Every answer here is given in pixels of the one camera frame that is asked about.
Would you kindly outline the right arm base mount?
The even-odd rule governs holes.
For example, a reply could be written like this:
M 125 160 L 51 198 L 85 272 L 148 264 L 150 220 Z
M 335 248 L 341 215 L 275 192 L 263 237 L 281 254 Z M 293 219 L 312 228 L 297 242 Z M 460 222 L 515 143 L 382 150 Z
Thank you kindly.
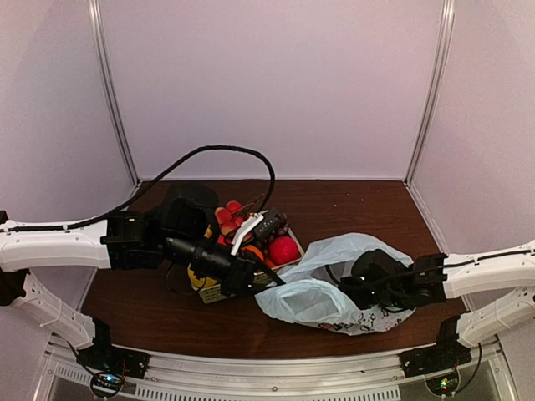
M 457 323 L 461 316 L 446 319 L 434 345 L 413 348 L 400 354 L 406 378 L 425 376 L 427 389 L 437 397 L 453 396 L 461 386 L 458 368 L 472 360 L 471 349 L 461 345 Z

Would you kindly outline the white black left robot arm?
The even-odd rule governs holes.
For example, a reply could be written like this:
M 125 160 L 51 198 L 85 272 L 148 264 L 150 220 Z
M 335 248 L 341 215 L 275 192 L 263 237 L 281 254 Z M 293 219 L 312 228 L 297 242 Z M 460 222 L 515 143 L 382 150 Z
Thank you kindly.
M 252 214 L 237 230 L 231 246 L 218 243 L 217 194 L 196 184 L 175 185 L 163 202 L 147 212 L 121 206 L 105 216 L 55 225 L 1 223 L 1 304 L 20 307 L 41 327 L 63 337 L 80 356 L 103 371 L 120 364 L 109 326 L 64 305 L 31 274 L 37 267 L 80 266 L 99 270 L 156 269 L 164 261 L 191 265 L 195 275 L 221 285 L 225 296 L 253 289 L 258 272 L 276 284 L 283 280 L 241 248 L 260 225 Z

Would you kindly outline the light blue plastic bag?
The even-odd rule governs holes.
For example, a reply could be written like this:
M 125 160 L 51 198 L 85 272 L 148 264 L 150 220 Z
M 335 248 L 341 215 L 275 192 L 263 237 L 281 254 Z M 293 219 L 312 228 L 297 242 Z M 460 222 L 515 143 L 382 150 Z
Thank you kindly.
M 387 312 L 378 304 L 362 309 L 343 292 L 324 270 L 329 266 L 337 277 L 350 274 L 352 265 L 367 251 L 380 249 L 407 268 L 412 258 L 380 239 L 363 233 L 346 233 L 309 244 L 301 261 L 279 270 L 285 281 L 255 296 L 267 316 L 287 323 L 359 336 L 387 332 L 399 326 L 411 310 Z

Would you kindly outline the beige perforated plastic basket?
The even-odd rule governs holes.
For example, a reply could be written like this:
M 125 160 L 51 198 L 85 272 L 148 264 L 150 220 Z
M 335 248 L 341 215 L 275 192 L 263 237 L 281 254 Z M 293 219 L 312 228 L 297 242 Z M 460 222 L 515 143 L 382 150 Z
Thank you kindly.
M 296 241 L 296 243 L 298 245 L 300 257 L 299 257 L 299 259 L 297 259 L 295 261 L 292 261 L 292 262 L 289 262 L 287 264 L 280 265 L 280 266 L 275 266 L 273 264 L 273 262 L 269 259 L 268 246 L 269 246 L 270 243 L 267 242 L 267 239 L 264 242 L 258 242 L 258 241 L 257 242 L 251 242 L 251 243 L 248 243 L 248 244 L 243 245 L 243 246 L 253 245 L 253 246 L 257 247 L 264 254 L 264 263 L 268 267 L 272 268 L 276 273 L 278 273 L 283 267 L 296 265 L 302 259 L 303 254 L 304 254 L 303 248 L 299 244 L 299 242 L 297 240 L 297 237 L 293 234 L 293 231 L 290 228 L 289 228 L 288 234 L 286 236 L 289 236 L 289 237 L 291 237 L 292 239 L 294 239 Z M 245 254 L 241 250 L 241 248 L 240 248 L 240 250 L 238 252 L 238 255 L 240 255 L 240 256 L 248 256 L 247 254 Z M 248 290 L 246 292 L 243 292 L 241 294 L 238 294 L 238 295 L 257 293 L 257 292 L 265 290 L 269 285 L 272 285 L 272 284 L 274 284 L 274 283 L 270 283 L 267 286 L 258 286 L 258 287 L 255 287 L 255 286 L 252 285 L 252 289 L 250 289 L 250 290 Z M 204 289 L 195 289 L 195 290 L 201 294 L 201 298 L 202 298 L 203 302 L 206 303 L 206 304 L 213 303 L 213 302 L 218 302 L 218 301 L 221 301 L 221 300 L 229 298 L 229 297 L 238 296 L 238 295 L 223 296 L 220 293 L 220 284 L 219 284 L 219 282 L 213 287 L 204 288 Z

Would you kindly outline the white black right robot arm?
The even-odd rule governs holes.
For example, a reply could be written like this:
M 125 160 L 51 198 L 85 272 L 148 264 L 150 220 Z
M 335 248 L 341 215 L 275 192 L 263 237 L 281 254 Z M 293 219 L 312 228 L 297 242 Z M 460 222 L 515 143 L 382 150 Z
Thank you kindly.
M 479 254 L 421 256 L 409 266 L 380 249 L 365 252 L 338 289 L 359 308 L 411 310 L 472 293 L 507 290 L 484 307 L 443 322 L 429 350 L 434 368 L 447 368 L 461 345 L 478 343 L 534 317 L 534 243 Z

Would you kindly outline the red lychee bunch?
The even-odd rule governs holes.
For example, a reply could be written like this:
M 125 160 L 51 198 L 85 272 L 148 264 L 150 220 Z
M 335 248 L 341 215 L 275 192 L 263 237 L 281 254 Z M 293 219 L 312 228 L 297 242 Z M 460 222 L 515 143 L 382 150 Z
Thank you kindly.
M 215 217 L 219 224 L 220 235 L 218 243 L 225 246 L 232 244 L 237 229 L 257 210 L 261 196 L 252 198 L 244 203 L 229 200 L 224 206 L 215 209 Z

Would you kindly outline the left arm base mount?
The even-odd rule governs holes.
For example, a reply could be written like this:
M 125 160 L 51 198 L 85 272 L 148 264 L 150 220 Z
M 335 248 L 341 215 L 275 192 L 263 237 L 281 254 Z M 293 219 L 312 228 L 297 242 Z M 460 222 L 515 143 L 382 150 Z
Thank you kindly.
M 109 326 L 93 318 L 94 336 L 87 348 L 71 348 L 76 362 L 89 374 L 89 389 L 101 399 L 113 398 L 125 386 L 127 378 L 143 379 L 150 355 L 111 342 Z

